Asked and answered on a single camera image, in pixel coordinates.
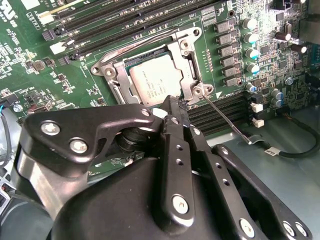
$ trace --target screw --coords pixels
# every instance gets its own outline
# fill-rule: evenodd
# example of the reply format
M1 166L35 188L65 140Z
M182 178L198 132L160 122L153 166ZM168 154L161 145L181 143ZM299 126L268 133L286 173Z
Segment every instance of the screw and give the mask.
M243 232L249 237L249 238L254 238L255 237L255 230L253 227L250 225L250 223L245 220L241 219L240 220L240 226Z
M221 150L222 150L222 152L225 154L225 155L228 155L229 154L229 152L228 152L228 150L225 148L225 147L221 147Z
M20 104L16 104L16 105L13 106L13 111L15 113L21 113L23 111L23 109L24 108Z
M284 226L285 230L290 234L291 237L294 237L296 235L295 231L292 229L292 227L289 225L289 223L284 221L283 226Z
M179 120L176 119L175 117L171 118L172 122L174 122L175 124L179 125Z
M201 132L200 132L197 128L194 128L193 131L194 131L194 133L197 134L197 135L200 135L200 134L201 134Z
M174 209L180 214L186 214L189 210L188 203L181 196L178 196L178 195L173 196L172 204L173 204Z
M308 236L306 230L302 227L302 225L299 222L296 222L295 226L299 230L299 232L302 233L303 236L305 236L305 237Z
M141 113L143 114L143 115L145 115L146 117L149 117L151 114L148 112L148 110L146 110L146 109L142 109L141 110Z
M70 142L70 148L77 154L83 154L88 150L88 145L82 140L73 140Z
M54 136L60 133L60 127L53 122L46 122L41 125L41 131L47 135Z

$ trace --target black ram slot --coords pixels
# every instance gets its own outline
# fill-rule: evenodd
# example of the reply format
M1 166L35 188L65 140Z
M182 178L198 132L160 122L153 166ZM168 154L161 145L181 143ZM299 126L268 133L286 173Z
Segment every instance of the black ram slot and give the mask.
M192 14L196 11L201 11L205 8L209 8L213 6L212 4L214 0L200 0L197 3L187 5L185 8L180 9L175 12L171 12L168 14L165 14L161 17L154 18L146 23L138 24L137 26L130 27L129 29L123 30L119 33L113 34L109 37L105 37L101 40L95 41L87 46L84 46L80 48L79 50L75 51L74 53L71 53L69 55L70 60L77 60L81 56L85 56L89 53L95 52L99 49L102 49L104 47L107 47L111 44L120 42L122 40L125 40L129 37L133 37L139 34L142 34L146 32L148 29L154 29L158 26L167 24L169 22L174 22L179 20L180 18L186 17L189 14Z
M153 4L153 5L146 6L145 8L143 8L141 10L141 12L131 12L131 13L128 13L120 18L103 23L97 27L94 27L88 31L85 31L85 32L80 33L79 35L76 35L75 37L73 37L72 38L74 40L73 44L77 45L77 44L80 44L81 42L84 42L88 39L95 38L99 35L102 35L102 34L108 32L110 29L114 29L114 28L117 28L120 26L132 24L133 22L138 21L142 18L139 15L148 14L148 12L154 11L154 9L158 9L158 8L165 6L165 5L168 5L174 1L175 0L162 0L162 1L159 1L158 3Z
M110 0L98 0L98 1L94 1L90 4L86 4L86 5L83 5L81 7L77 7L75 10L73 11L63 11L61 13L59 13L57 15L57 17L59 19L64 19L64 18L67 18L67 17L70 17L72 15L75 15L75 14L78 14L78 13L81 13L85 10L88 10L88 9L91 9L91 8L94 8L95 6L98 6L100 4L105 4L107 2L109 2Z
M128 5L128 3L130 2L132 2L132 0L119 0L115 3L104 6L103 8L97 11L91 12L85 16L77 17L74 20L67 22L66 24L64 24L64 28L66 31L71 32L73 30L95 23L99 20L106 19L107 17L112 16L113 14L116 14L136 5L136 3Z

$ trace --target black cable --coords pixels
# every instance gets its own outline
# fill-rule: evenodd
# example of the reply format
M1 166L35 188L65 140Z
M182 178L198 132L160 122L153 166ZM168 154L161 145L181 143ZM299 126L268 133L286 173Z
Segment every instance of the black cable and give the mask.
M0 113L0 118L3 123L3 128L4 128L4 134L5 134L5 139L6 139L6 155L3 161L3 164L0 165L0 168L4 168L11 160L11 153L12 153L12 145L11 145L11 137L10 137L10 130L9 126L7 123L6 117Z

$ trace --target cable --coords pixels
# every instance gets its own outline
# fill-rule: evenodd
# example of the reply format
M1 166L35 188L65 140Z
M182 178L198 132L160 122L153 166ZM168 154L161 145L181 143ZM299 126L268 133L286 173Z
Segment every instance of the cable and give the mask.
M6 116L2 114L2 109L4 106L0 106L0 118L4 128L5 140L6 140L6 155L3 161L3 164L0 165L0 168L4 168L11 160L11 153L12 153L12 145L11 145L11 137L10 137L10 130L7 123Z
M302 159L302 158L306 158L309 155L312 155L316 152L318 152L320 150L320 134L315 131L314 129L312 129L310 126L306 125L303 122L300 122L299 120L297 120L296 118L293 118L292 116L289 116L288 114L283 114L283 116L288 119L289 121L291 121L292 123L294 123L295 125L297 125L298 127L300 127L301 129L307 131L308 133L312 134L315 138L315 144L314 146L305 152L301 152L301 153L289 153L289 152L285 152L285 151L279 151L277 153L277 155L284 157L284 158L291 158L291 159ZM274 147L272 147L268 142L259 142L258 143L259 146L261 146L264 150L269 150L270 148L276 149Z

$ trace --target white label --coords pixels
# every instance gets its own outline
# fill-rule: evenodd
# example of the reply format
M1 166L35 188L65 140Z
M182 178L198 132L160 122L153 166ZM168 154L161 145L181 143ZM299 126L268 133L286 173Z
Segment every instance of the white label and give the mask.
M39 0L21 0L27 10L33 9L40 5Z
M266 154L271 155L272 157L279 155L279 153L281 152L279 149L275 148L275 147L270 147L269 149L264 151Z

